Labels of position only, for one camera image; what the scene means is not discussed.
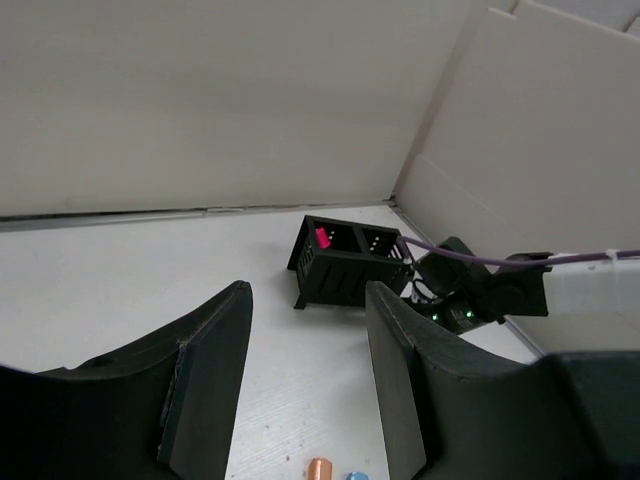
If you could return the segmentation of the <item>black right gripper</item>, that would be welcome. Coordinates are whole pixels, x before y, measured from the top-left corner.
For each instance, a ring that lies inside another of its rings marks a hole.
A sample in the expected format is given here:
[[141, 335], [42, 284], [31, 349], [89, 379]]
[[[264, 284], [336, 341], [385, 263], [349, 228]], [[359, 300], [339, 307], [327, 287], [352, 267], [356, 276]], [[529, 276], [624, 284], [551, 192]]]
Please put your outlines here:
[[454, 334], [464, 334], [500, 317], [480, 305], [481, 283], [491, 276], [482, 264], [427, 252], [419, 259], [402, 248], [410, 293], [403, 299], [423, 317]]

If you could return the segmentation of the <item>black two-compartment organizer box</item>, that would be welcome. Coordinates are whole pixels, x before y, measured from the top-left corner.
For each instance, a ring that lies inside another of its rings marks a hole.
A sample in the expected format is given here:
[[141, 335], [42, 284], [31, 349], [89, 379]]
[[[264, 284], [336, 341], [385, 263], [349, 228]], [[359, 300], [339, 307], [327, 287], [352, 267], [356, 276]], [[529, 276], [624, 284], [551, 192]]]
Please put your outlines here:
[[[318, 227], [325, 228], [331, 240], [329, 249], [318, 246]], [[296, 274], [299, 290], [294, 307], [362, 307], [370, 281], [402, 293], [409, 278], [396, 243], [399, 236], [399, 230], [388, 227], [305, 216], [287, 264]]]

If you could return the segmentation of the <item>back aluminium rail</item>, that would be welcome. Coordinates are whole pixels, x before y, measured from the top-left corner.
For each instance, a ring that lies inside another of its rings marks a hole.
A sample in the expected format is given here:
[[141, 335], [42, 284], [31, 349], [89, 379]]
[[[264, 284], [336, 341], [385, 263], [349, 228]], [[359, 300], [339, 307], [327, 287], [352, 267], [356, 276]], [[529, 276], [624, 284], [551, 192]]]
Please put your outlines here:
[[364, 208], [373, 206], [388, 206], [395, 208], [395, 197], [380, 202], [359, 203], [329, 203], [329, 204], [289, 204], [289, 205], [245, 205], [245, 206], [218, 206], [198, 207], [187, 209], [161, 209], [140, 210], [123, 212], [87, 212], [87, 213], [60, 213], [46, 215], [16, 215], [1, 217], [1, 231], [30, 231], [49, 230], [59, 228], [93, 227], [110, 224], [144, 223], [165, 220], [186, 220], [200, 217], [219, 217], [244, 214], [263, 214], [289, 211], [307, 211], [324, 209]]

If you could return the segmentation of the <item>orange highlighter marker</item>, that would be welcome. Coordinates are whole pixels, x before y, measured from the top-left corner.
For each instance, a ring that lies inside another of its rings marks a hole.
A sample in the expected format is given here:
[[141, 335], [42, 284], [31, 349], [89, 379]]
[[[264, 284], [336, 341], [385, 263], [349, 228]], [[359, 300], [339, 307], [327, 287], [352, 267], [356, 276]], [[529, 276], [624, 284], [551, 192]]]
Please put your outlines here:
[[322, 457], [313, 458], [308, 466], [308, 480], [332, 480], [333, 479], [333, 463]]

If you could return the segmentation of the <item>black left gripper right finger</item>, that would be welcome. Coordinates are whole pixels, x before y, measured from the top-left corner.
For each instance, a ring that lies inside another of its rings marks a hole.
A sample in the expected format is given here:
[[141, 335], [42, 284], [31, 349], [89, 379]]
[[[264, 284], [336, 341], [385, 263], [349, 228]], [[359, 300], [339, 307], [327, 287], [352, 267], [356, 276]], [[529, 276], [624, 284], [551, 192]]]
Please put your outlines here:
[[393, 479], [635, 479], [639, 355], [521, 364], [419, 315], [386, 285], [366, 321]]

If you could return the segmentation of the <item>magenta highlighter marker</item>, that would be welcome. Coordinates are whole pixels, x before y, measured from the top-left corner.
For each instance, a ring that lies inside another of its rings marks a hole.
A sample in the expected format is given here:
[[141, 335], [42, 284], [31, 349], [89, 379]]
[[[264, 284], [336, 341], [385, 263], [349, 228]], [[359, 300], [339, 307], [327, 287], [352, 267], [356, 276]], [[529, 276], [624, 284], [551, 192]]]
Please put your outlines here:
[[329, 249], [331, 247], [331, 240], [324, 227], [318, 227], [315, 229], [316, 241], [321, 249]]

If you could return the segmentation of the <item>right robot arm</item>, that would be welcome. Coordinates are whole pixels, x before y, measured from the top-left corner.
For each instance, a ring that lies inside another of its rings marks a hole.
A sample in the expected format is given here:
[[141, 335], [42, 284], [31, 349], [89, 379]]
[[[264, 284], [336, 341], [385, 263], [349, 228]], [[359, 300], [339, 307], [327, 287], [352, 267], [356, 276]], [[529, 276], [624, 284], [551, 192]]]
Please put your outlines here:
[[505, 259], [473, 254], [458, 237], [439, 245], [399, 236], [405, 264], [414, 273], [412, 294], [423, 285], [433, 297], [409, 304], [454, 334], [508, 316], [637, 313], [639, 252], [516, 253]]

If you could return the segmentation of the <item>blue highlighter marker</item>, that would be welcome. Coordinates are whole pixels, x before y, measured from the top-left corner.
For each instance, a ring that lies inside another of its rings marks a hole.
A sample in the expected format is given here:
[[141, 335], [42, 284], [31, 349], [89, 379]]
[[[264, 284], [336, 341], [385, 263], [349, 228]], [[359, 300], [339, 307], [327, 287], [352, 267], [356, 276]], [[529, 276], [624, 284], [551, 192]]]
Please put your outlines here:
[[355, 471], [355, 472], [350, 472], [345, 477], [345, 480], [369, 480], [369, 477], [364, 472]]

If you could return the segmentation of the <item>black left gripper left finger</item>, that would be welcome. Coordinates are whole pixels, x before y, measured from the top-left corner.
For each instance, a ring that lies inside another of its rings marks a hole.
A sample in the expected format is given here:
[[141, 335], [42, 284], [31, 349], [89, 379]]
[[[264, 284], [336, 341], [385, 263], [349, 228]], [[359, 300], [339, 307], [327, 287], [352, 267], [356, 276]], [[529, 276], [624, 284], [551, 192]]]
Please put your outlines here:
[[74, 369], [1, 370], [5, 479], [221, 479], [253, 311], [249, 283]]

